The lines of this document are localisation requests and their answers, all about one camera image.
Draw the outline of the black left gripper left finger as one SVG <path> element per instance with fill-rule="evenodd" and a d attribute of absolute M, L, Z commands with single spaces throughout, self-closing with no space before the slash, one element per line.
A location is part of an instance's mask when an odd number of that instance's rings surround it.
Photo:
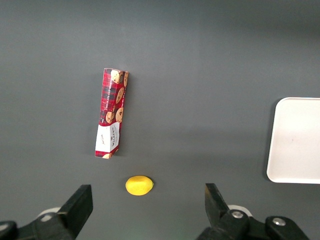
<path fill-rule="evenodd" d="M 2 240 L 75 240 L 93 211 L 92 187 L 81 185 L 61 206 L 46 209 L 29 224 L 0 222 Z"/>

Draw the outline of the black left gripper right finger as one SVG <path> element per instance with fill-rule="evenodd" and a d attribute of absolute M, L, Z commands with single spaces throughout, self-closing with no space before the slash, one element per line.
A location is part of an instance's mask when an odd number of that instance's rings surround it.
<path fill-rule="evenodd" d="M 244 207 L 227 205 L 214 183 L 205 184 L 205 211 L 210 223 L 198 240 L 307 240 L 291 219 L 269 216 L 256 220 Z"/>

